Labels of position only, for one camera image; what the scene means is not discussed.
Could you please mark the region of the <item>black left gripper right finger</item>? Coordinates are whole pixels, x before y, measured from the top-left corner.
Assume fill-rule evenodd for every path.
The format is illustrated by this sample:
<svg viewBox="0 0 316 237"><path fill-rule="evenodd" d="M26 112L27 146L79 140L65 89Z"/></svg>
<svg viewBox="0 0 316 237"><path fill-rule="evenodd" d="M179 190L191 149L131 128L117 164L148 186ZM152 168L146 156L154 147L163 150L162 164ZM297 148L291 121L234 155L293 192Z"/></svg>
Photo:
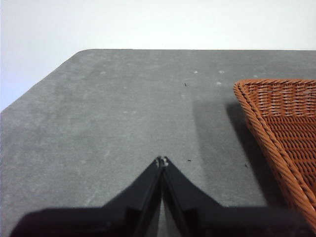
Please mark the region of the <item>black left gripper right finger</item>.
<svg viewBox="0 0 316 237"><path fill-rule="evenodd" d="M224 207L162 158L163 200L184 237L312 237L297 212L276 207Z"/></svg>

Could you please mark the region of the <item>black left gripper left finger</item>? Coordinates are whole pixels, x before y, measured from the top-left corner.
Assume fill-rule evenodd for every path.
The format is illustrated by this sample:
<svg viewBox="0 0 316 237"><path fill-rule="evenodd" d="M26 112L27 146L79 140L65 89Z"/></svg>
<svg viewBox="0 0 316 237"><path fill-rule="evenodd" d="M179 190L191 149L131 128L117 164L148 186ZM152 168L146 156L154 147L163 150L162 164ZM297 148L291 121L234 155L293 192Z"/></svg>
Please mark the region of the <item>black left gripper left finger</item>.
<svg viewBox="0 0 316 237"><path fill-rule="evenodd" d="M158 228L162 157L101 207L47 208L24 215L12 237L144 237Z"/></svg>

